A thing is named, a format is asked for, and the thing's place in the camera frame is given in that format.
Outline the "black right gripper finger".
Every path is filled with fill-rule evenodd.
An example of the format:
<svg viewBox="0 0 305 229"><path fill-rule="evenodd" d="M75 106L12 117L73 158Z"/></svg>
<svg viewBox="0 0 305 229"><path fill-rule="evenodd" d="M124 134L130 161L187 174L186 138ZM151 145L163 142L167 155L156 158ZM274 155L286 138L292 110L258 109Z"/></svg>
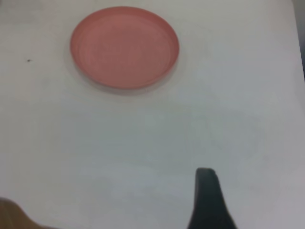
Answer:
<svg viewBox="0 0 305 229"><path fill-rule="evenodd" d="M237 229L227 209L218 176L211 168L196 170L194 206L188 229Z"/></svg>

